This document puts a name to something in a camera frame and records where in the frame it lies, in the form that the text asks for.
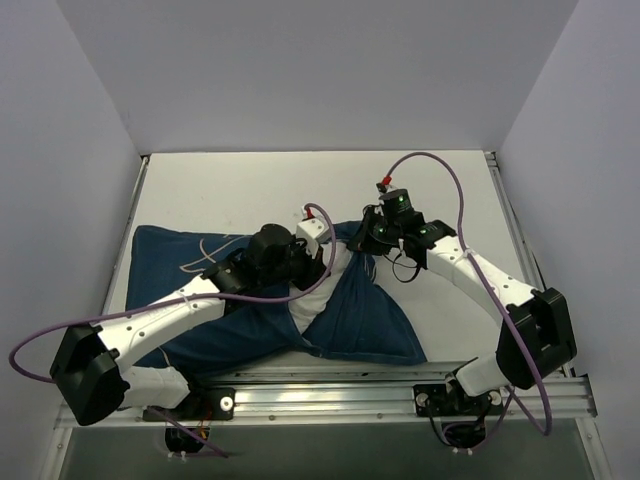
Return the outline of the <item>white pillow insert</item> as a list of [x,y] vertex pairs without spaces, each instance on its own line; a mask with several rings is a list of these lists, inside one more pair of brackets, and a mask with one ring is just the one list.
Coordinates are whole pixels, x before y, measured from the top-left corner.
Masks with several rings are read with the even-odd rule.
[[289,313],[300,334],[303,334],[315,318],[325,311],[333,291],[350,263],[351,257],[352,253],[347,249],[346,245],[343,242],[338,242],[330,275],[313,292],[288,304]]

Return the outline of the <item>blue patterned pillowcase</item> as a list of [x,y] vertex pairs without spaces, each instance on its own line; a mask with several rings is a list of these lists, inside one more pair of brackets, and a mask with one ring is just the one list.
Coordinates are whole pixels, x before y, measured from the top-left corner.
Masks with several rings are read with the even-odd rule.
[[[337,224],[338,242],[346,245],[357,227],[354,221]],[[126,307],[143,307],[165,297],[213,262],[245,247],[248,240],[246,235],[138,227],[132,240]],[[351,253],[325,311],[303,334],[289,313],[290,302],[248,303],[158,347],[140,360],[140,366],[173,366],[192,376],[214,376],[286,350],[330,360],[390,365],[425,362],[410,320],[375,282],[375,259]],[[335,254],[336,247],[327,246],[325,262],[333,265]]]

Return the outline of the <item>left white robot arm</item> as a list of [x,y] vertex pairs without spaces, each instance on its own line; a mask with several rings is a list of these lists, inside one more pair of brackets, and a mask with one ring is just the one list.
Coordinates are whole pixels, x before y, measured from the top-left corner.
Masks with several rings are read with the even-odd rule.
[[294,232],[266,224],[245,247],[150,305],[68,327],[50,376],[76,422],[89,426],[120,409],[148,406],[179,419],[194,417],[202,405],[200,391],[174,367],[140,367],[138,361],[239,303],[260,302],[258,292],[274,285],[290,283],[300,295],[313,291],[329,274],[322,245],[334,239],[317,218],[301,221]]

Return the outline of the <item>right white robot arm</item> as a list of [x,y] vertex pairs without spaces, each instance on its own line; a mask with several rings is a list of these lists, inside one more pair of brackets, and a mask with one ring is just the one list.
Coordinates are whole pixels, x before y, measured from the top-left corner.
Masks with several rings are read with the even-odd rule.
[[444,400],[455,412],[475,406],[480,395],[511,385],[533,387],[577,355],[566,298],[505,273],[464,246],[457,230],[441,220],[426,221],[405,189],[391,190],[363,210],[350,250],[384,256],[396,249],[418,270],[434,273],[462,291],[498,325],[494,352],[474,358],[454,373]]

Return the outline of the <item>aluminium front rail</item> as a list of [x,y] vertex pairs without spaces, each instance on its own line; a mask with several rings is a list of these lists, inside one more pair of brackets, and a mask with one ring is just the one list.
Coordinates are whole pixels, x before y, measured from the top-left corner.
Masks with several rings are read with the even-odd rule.
[[[214,378],[214,388],[236,390],[234,417],[229,421],[183,421],[233,426],[407,423],[416,414],[412,387],[444,383],[453,364],[431,363],[420,368],[374,365],[318,364],[256,367]],[[597,416],[587,377],[571,376],[565,368],[545,380],[553,420]],[[142,420],[142,407],[116,411],[91,427],[152,426]]]

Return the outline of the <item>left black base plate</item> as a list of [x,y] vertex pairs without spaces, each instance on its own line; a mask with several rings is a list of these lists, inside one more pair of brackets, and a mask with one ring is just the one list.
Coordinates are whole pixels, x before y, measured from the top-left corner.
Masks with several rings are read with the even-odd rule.
[[234,417],[234,388],[222,387],[196,389],[190,392],[176,407],[147,407],[143,410],[142,420],[160,422],[166,415],[172,419],[183,421],[229,421]]

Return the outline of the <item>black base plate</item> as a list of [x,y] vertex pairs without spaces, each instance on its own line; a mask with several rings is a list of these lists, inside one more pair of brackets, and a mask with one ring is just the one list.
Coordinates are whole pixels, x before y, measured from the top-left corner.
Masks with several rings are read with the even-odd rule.
[[196,389],[190,392],[176,407],[147,407],[143,410],[142,420],[160,422],[166,415],[172,419],[183,421],[229,421],[234,417],[234,388],[222,387]]
[[458,391],[447,383],[417,384],[412,387],[418,416],[462,416],[464,409]]

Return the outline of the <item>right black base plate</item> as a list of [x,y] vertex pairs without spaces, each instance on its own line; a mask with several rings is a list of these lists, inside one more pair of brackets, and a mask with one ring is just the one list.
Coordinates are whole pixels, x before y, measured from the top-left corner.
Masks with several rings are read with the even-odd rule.
[[464,409],[458,391],[447,383],[417,384],[412,387],[418,416],[462,416]]

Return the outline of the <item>left aluminium side rail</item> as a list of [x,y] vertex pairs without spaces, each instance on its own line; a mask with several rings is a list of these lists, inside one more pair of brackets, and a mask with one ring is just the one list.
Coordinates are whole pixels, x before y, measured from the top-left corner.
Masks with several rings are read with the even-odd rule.
[[102,310],[101,310],[102,316],[105,316],[109,313],[109,308],[113,302],[113,298],[114,298],[117,283],[118,283],[119,272],[124,262],[123,258],[127,251],[127,244],[128,244],[128,240],[129,240],[132,225],[133,225],[133,220],[137,211],[141,192],[144,188],[144,183],[145,183],[146,175],[148,172],[150,160],[151,160],[150,155],[141,157],[140,168],[136,177],[136,181],[135,181],[130,202],[129,202],[129,207],[127,210],[127,217],[125,221],[124,230],[120,237],[118,250],[117,250],[114,264],[111,270],[107,291],[106,291],[105,298],[102,305]]

